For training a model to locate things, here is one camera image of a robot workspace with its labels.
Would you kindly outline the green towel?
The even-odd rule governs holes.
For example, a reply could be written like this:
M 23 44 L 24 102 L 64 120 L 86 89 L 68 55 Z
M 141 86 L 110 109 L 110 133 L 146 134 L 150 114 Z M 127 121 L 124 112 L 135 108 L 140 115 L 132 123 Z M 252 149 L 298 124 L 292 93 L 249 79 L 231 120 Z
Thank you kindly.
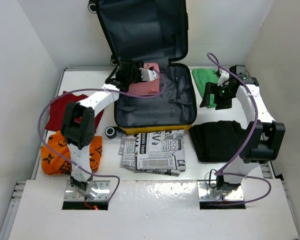
M 205 96 L 206 83 L 217 84 L 219 80 L 217 71 L 212 68 L 195 68 L 192 70 L 192 77 L 202 99 Z

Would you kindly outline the pink vanity case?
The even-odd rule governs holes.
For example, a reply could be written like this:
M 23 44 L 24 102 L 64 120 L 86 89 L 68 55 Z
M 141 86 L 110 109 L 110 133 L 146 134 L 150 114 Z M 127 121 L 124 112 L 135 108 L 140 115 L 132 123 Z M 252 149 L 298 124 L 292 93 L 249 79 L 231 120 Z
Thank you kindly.
M 142 68 L 155 70 L 156 73 L 160 72 L 159 65 L 157 63 L 145 63 Z M 160 76 L 156 80 L 150 82 L 138 82 L 129 86 L 128 94 L 136 96 L 153 96 L 160 92 Z

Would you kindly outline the yellow suitcase with dark lining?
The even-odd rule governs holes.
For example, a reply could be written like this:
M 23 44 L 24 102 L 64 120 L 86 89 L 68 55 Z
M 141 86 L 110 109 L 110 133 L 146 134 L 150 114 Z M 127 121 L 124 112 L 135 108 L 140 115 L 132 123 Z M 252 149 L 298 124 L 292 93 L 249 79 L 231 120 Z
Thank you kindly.
M 105 129 L 138 134 L 189 129 L 197 118 L 197 103 L 189 68 L 181 63 L 188 54 L 188 14 L 184 0 L 91 0 L 111 50 L 110 62 L 122 59 L 157 63 L 162 94 L 121 95 L 114 104 L 115 126 Z

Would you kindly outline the black garment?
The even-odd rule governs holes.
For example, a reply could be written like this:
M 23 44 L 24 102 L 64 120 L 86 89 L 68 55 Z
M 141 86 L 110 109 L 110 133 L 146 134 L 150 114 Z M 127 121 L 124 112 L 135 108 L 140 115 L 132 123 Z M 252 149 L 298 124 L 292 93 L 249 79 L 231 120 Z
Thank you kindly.
M 193 125 L 188 132 L 198 161 L 213 164 L 231 160 L 242 147 L 249 130 L 235 120 L 220 120 Z

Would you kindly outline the newspaper print cloth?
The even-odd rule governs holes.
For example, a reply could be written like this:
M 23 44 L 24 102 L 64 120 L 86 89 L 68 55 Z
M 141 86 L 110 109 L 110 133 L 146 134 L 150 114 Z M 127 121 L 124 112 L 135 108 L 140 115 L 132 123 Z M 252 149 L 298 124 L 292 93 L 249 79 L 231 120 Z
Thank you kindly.
M 121 167 L 178 177 L 186 171 L 183 129 L 123 135 L 118 154 Z

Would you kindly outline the red garment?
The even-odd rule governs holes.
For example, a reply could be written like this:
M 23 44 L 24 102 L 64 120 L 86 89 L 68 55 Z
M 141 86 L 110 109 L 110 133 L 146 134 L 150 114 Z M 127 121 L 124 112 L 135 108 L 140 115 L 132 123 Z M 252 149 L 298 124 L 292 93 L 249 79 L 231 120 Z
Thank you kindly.
M 68 103 L 76 103 L 87 97 L 88 96 L 85 94 L 75 95 L 73 93 L 69 93 L 54 101 L 50 105 L 49 120 L 45 126 L 45 129 L 54 132 L 60 131 Z

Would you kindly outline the orange patterned scarf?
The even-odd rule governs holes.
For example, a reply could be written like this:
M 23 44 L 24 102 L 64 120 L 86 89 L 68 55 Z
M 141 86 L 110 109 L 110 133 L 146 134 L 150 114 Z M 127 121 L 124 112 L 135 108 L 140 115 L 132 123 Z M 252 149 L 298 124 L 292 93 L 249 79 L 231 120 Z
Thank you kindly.
M 95 135 L 89 147 L 89 164 L 92 172 L 98 170 L 101 162 L 103 152 L 102 140 L 101 136 Z M 62 156 L 70 159 L 70 150 L 60 131 L 48 137 L 47 145 Z M 41 167 L 46 175 L 70 175 L 72 173 L 72 164 L 56 153 L 53 153 L 47 146 L 42 146 L 40 151 Z

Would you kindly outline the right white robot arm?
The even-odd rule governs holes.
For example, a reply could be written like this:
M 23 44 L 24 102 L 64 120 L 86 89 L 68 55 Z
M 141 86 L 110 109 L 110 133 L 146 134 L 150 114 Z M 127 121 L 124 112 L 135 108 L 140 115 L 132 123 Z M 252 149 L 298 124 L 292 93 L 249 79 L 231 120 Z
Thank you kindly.
M 213 188 L 224 195 L 237 190 L 258 165 L 277 158 L 286 132 L 285 125 L 268 112 L 258 81 L 249 76 L 244 65 L 223 69 L 217 83 L 207 82 L 200 107 L 207 107 L 213 100 L 216 110 L 230 109 L 233 99 L 242 106 L 247 128 L 231 159 L 213 172 L 216 176 Z

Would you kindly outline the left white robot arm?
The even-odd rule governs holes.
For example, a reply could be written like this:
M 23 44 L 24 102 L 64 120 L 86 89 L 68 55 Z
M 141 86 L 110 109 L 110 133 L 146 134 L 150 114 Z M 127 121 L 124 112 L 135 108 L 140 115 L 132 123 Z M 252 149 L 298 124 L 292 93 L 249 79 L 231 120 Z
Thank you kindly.
M 90 145 L 96 133 L 96 116 L 109 104 L 117 101 L 120 92 L 126 93 L 131 84 L 142 77 L 144 63 L 123 59 L 103 86 L 87 98 L 70 102 L 65 108 L 60 133 L 70 152 L 70 183 L 79 193 L 88 197 L 93 188 L 93 171 L 90 166 Z

